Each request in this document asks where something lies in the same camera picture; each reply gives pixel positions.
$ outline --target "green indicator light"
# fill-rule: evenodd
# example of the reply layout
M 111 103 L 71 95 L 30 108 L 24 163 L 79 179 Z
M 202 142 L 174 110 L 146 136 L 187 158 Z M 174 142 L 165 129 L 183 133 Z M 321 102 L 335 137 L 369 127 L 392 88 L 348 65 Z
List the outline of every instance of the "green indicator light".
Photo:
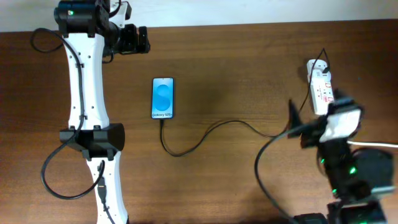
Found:
M 349 174 L 355 174 L 356 173 L 356 168 L 353 167 L 349 170 Z

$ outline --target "smartphone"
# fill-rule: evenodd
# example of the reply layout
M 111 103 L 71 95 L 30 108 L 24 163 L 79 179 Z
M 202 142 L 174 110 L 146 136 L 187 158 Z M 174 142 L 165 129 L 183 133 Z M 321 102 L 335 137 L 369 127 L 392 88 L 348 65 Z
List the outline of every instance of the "smartphone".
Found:
M 172 119 L 174 79 L 154 78 L 152 82 L 152 119 Z

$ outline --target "extension cord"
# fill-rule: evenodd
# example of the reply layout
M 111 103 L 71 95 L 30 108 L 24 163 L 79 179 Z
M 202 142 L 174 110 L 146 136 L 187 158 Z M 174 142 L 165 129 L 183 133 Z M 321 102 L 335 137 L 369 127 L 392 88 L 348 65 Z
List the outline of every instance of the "extension cord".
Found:
M 310 82 L 310 73 L 315 59 L 307 63 L 308 82 Z M 325 115 L 328 112 L 329 103 L 333 102 L 333 90 L 331 88 L 331 73 L 323 73 L 328 64 L 323 60 L 317 60 L 312 72 L 312 81 L 310 83 L 313 109 L 316 115 Z

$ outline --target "brown table surface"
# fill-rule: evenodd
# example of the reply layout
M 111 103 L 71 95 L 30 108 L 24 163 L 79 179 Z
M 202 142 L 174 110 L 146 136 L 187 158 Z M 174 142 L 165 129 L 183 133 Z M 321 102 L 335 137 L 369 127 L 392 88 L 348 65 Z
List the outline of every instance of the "brown table surface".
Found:
M 94 223 L 93 193 L 60 200 L 40 181 L 42 163 L 67 127 L 70 89 L 65 51 L 37 53 L 30 34 L 0 34 L 1 223 Z M 280 132 L 288 100 L 299 105 L 305 96 L 307 60 L 325 47 L 333 87 L 366 109 L 355 139 L 397 140 L 398 21 L 151 28 L 149 38 L 149 54 L 117 55 L 103 66 L 108 116 L 126 128 L 120 170 L 131 222 L 246 223 L 278 216 L 253 171 L 268 139 L 229 124 L 194 153 L 169 156 L 159 142 L 159 122 L 150 118 L 154 77 L 176 80 L 175 117 L 166 122 L 165 135 L 177 152 L 196 144 L 219 120 L 242 119 L 264 133 Z M 38 42 L 54 45 L 50 39 L 55 41 L 46 36 Z M 313 118 L 307 103 L 302 119 Z M 269 148 L 261 177 L 289 213 L 327 213 L 333 197 L 315 165 L 315 148 L 301 150 L 299 143 L 281 140 Z M 50 163 L 47 178 L 66 195 L 92 181 L 85 160 L 71 149 Z M 398 222 L 398 194 L 382 204 L 390 222 Z

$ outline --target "white cord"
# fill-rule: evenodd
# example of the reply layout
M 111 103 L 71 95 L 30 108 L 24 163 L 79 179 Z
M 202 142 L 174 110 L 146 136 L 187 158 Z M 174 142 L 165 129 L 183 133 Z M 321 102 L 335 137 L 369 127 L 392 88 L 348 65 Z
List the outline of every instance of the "white cord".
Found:
M 376 146 L 376 147 L 394 147 L 398 148 L 398 144 L 389 144 L 389 143 L 377 143 L 377 142 L 356 142 L 356 141 L 347 141 L 348 144 L 353 144 L 356 146 Z

